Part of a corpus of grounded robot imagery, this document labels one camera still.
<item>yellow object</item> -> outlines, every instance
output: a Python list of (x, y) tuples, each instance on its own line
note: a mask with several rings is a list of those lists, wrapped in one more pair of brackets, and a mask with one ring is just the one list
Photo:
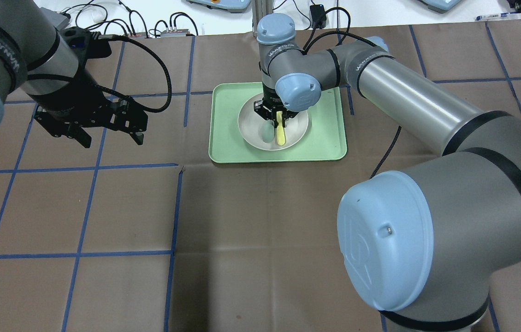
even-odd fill
[(277, 145), (285, 145), (285, 128), (283, 127), (283, 112), (277, 111)]

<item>green tray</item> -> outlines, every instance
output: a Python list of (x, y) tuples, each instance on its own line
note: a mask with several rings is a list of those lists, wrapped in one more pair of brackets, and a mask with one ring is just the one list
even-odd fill
[(263, 151), (248, 144), (238, 130), (238, 114), (250, 98), (262, 93), (262, 83), (220, 84), (213, 90), (209, 157), (218, 163), (338, 160), (347, 154), (340, 90), (322, 92), (307, 110), (309, 127), (296, 145)]

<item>white plate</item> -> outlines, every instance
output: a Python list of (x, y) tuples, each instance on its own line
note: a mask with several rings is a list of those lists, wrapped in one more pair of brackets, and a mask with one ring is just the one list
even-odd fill
[(299, 112), (293, 119), (287, 119), (285, 122), (285, 144), (277, 145), (277, 140), (265, 142), (262, 139), (263, 126), (266, 120), (261, 118), (254, 110), (254, 102), (260, 101), (263, 97), (262, 93), (250, 98), (240, 109), (238, 114), (238, 130), (240, 135), (248, 144), (253, 147), (265, 151), (277, 151), (287, 149), (296, 144), (308, 130), (309, 116), (307, 111)]

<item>white floor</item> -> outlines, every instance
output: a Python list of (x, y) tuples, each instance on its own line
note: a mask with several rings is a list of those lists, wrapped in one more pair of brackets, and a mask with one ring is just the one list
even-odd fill
[[(62, 11), (68, 6), (83, 4), (87, 0), (34, 0), (38, 6)], [(310, 0), (295, 0), (299, 9), (308, 15)], [(159, 19), (168, 22), (171, 13), (182, 11), (195, 20), (200, 34), (233, 34), (252, 30), (252, 5), (243, 13), (229, 13), (220, 9), (208, 9), (199, 4), (191, 4), (187, 0), (124, 0), (124, 4), (131, 9), (139, 11), (148, 25), (148, 29), (154, 27)], [(282, 0), (275, 0), (275, 6)], [(314, 0), (316, 4), (324, 4), (327, 8), (336, 5), (337, 0)], [(339, 0), (340, 6), (351, 13), (351, 26), (371, 27), (380, 25), (404, 25), (404, 24), (429, 24), (429, 23), (454, 23), (474, 21), (478, 15), (510, 12), (507, 0), (462, 0), (457, 6), (447, 13), (433, 12), (418, 0)], [(95, 4), (104, 6), (109, 11), (109, 19), (121, 18), (128, 21), (128, 13), (123, 6), (119, 6), (117, 0), (96, 0)], [(309, 26), (309, 21), (303, 18), (294, 6), (294, 0), (287, 2), (276, 12), (287, 13), (293, 17), (298, 29)], [(75, 18), (77, 11), (71, 11)], [(87, 9), (78, 19), (81, 27), (86, 27), (102, 19), (103, 10), (93, 7)], [(133, 16), (136, 30), (142, 31), (143, 26), (137, 15)], [(341, 13), (341, 25), (347, 21)], [(179, 28), (191, 27), (191, 22), (181, 17), (177, 21)], [(336, 27), (336, 15), (332, 13), (328, 18), (328, 27)], [(121, 33), (121, 28), (111, 25), (109, 33)]]

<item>power adapter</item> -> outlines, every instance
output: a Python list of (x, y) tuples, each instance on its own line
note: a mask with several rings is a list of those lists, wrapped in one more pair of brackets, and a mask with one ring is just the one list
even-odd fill
[(311, 27), (324, 29), (326, 26), (326, 15), (324, 15), (324, 5), (311, 5), (309, 7), (309, 16), (312, 18)]

